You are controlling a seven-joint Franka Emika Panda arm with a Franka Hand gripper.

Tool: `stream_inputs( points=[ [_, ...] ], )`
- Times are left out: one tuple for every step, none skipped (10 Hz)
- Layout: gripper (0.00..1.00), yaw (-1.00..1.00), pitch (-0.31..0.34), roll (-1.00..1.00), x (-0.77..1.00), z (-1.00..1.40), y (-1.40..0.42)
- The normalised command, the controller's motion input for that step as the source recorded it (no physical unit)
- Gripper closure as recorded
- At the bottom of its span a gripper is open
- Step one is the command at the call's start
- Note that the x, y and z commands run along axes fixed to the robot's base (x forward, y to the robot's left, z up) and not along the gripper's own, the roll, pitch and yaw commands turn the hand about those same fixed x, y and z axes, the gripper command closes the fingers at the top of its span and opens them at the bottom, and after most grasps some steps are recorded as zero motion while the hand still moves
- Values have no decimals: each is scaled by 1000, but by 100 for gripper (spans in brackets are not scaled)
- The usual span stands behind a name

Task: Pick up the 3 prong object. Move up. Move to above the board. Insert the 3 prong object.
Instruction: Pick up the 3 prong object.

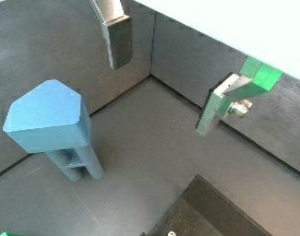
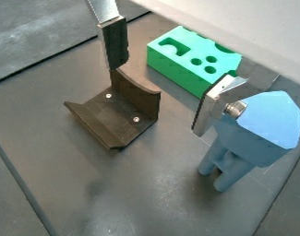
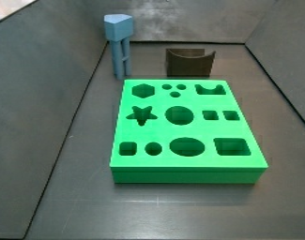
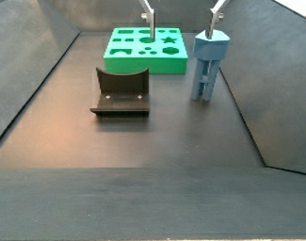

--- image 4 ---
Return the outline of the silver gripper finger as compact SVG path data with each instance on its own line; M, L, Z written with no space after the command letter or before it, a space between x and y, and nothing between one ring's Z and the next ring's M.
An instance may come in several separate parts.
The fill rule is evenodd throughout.
M230 3L230 0L218 0L214 7L208 10L210 18L206 27L206 37L210 39L212 37L212 30L215 24L223 19L223 9Z
M139 0L139 3L143 8L142 18L148 23L150 28L150 39L155 39L155 10L150 7L147 0Z

